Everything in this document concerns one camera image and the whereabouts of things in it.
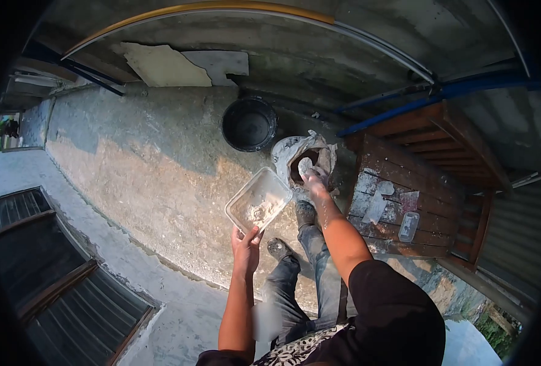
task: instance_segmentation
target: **yellow pipe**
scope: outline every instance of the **yellow pipe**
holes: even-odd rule
[[[162,9],[152,10],[140,15],[133,16],[128,19],[121,20],[120,22],[116,24],[112,24],[111,26],[108,26],[99,32],[96,32],[92,34],[91,36],[87,37],[86,39],[82,40],[81,42],[77,43],[72,48],[68,49],[65,53],[63,53],[63,57],[65,55],[68,55],[73,51],[74,49],[80,47],[84,43],[93,40],[95,38],[101,37],[102,35],[112,32],[114,30],[117,30],[121,27],[125,27],[127,25],[154,18],[161,15],[167,15],[167,14],[175,14],[179,12],[184,11],[192,11],[192,10],[206,10],[206,9],[252,9],[252,10],[263,10],[263,11],[272,11],[277,13],[285,13],[289,15],[296,15],[296,16],[302,16],[303,18],[309,18],[312,20],[318,20],[319,22],[324,22],[330,25],[333,25],[335,18],[326,15],[319,12],[314,12],[306,9],[297,8],[296,6],[289,6],[289,5],[281,5],[281,4],[273,4],[270,2],[261,2],[261,1],[225,1],[225,0],[219,0],[219,1],[202,1],[202,2],[195,2],[193,4],[182,4],[182,5],[174,5],[169,6]]]

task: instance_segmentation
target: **window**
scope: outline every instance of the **window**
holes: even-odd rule
[[[0,197],[0,277],[49,365],[113,364],[152,310],[82,256],[39,187]]]

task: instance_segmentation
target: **cement bag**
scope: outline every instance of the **cement bag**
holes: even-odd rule
[[[329,145],[323,136],[312,129],[309,136],[290,136],[277,142],[272,148],[272,159],[279,178],[293,191],[293,199],[309,201],[309,192],[303,185],[298,173],[298,163],[309,157],[315,166],[319,166],[331,175],[337,156],[338,145]]]

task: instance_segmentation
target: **wooden bench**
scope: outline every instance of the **wooden bench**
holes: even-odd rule
[[[512,185],[465,114],[447,101],[405,113],[365,129],[402,146],[466,186],[512,191]]]
[[[373,253],[410,257],[451,257],[475,270],[485,238],[487,217],[495,189],[512,186],[494,154],[457,108],[446,101],[400,115],[348,136],[347,148],[356,152],[357,178],[345,214]],[[377,224],[363,223],[370,200],[381,181],[395,191]],[[465,194],[471,186],[485,196]],[[419,191],[417,232],[410,243],[398,231],[406,210],[400,194]],[[478,210],[464,210],[478,205]],[[450,253],[455,246],[466,255]]]
[[[358,175],[345,215],[362,234],[370,251],[445,257],[455,240],[464,203],[463,185],[436,166],[383,139],[365,134],[355,144]],[[362,223],[378,183],[386,180],[392,182],[394,194],[383,196],[388,203],[382,218],[377,224]],[[414,191],[419,191],[417,232],[412,242],[401,242],[398,231],[404,213],[400,194]]]

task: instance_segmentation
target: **blue jeans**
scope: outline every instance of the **blue jeans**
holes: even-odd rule
[[[317,287],[317,319],[311,320],[295,301],[297,275],[301,272],[299,260],[288,255],[269,274],[262,288],[266,301],[273,302],[281,312],[283,326],[275,347],[295,341],[308,333],[330,328],[337,323],[340,309],[341,277],[338,273],[325,238],[315,225],[301,227],[297,237],[315,274]],[[348,296],[347,315],[354,316],[355,308]]]

